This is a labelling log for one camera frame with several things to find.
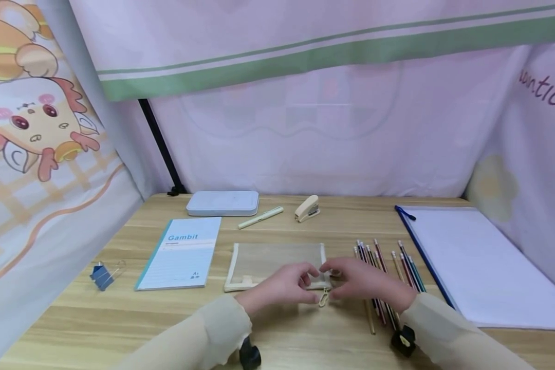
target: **beige stapler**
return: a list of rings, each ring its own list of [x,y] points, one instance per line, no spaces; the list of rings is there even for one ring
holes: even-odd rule
[[[304,222],[319,213],[321,213],[321,210],[318,209],[318,196],[311,195],[294,212],[294,219],[298,222]]]

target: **binder clip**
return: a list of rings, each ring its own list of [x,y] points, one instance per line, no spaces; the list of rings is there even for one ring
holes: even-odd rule
[[[405,357],[410,357],[415,350],[415,332],[412,328],[405,325],[402,330],[398,330],[391,338],[391,347],[401,352]]]
[[[321,210],[318,209],[318,195],[311,195],[296,209],[294,219],[302,223],[319,213],[321,213]]]
[[[114,272],[110,273],[101,261],[93,267],[93,273],[90,274],[90,278],[95,282],[95,285],[101,292],[104,292],[105,289],[113,283],[115,280],[114,276],[118,277],[123,273],[125,270],[125,261],[117,262],[114,268]]]

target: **blue folder edge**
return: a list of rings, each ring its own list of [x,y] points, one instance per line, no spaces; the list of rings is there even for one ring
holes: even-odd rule
[[[166,235],[167,231],[169,230],[169,227],[170,227],[171,223],[173,223],[173,220],[169,221],[166,228],[164,229],[164,232],[160,236],[160,239],[158,239],[158,244],[156,245],[156,249],[154,249],[152,254],[150,254],[150,259],[146,263],[146,266],[144,267],[144,270],[142,271],[142,274],[140,275],[140,278],[138,278],[136,286],[134,287],[134,291],[137,291],[138,287],[140,287],[140,284],[142,283],[142,280],[144,279],[144,276],[146,275],[146,272],[148,272],[148,269],[150,268],[150,264],[152,264],[152,260],[154,259],[154,257],[156,256],[156,253],[158,252],[158,248],[160,248],[160,245],[163,243],[164,236]]]
[[[401,221],[403,221],[403,225],[405,225],[405,228],[407,229],[407,233],[409,233],[409,236],[411,237],[411,240],[413,240],[413,244],[415,245],[415,248],[417,248],[419,255],[421,255],[421,259],[425,262],[425,266],[429,270],[430,274],[432,274],[434,281],[436,281],[436,284],[438,285],[438,289],[440,289],[440,292],[444,296],[446,303],[448,303],[450,307],[456,309],[456,307],[454,307],[454,305],[452,304],[452,300],[450,299],[450,296],[448,295],[448,293],[446,292],[446,289],[444,288],[444,284],[442,284],[440,278],[434,272],[435,270],[432,268],[432,264],[430,263],[429,258],[426,257],[426,254],[424,253],[421,244],[419,244],[419,242],[417,241],[417,238],[413,233],[413,229],[411,229],[411,226],[409,226],[409,223],[408,223],[409,221],[407,221],[407,219],[403,215],[403,212],[405,213],[407,212],[403,210],[401,206],[395,206],[395,211],[397,211],[397,214],[399,215],[399,217],[401,217]]]

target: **blue binder clip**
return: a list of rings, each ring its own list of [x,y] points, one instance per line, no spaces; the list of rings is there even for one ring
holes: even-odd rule
[[[105,289],[113,283],[115,280],[114,276],[121,275],[123,269],[125,269],[125,261],[119,261],[115,267],[117,267],[117,269],[115,269],[113,273],[110,273],[101,261],[93,267],[93,273],[90,274],[90,278],[95,282],[95,285],[101,292],[105,291]]]

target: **beige sleeve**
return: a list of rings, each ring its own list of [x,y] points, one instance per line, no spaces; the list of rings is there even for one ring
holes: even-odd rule
[[[224,364],[251,333],[247,313],[231,295],[205,305],[129,355],[116,370],[208,370]]]
[[[401,321],[415,332],[415,344],[442,369],[533,369],[428,293],[417,296]]]

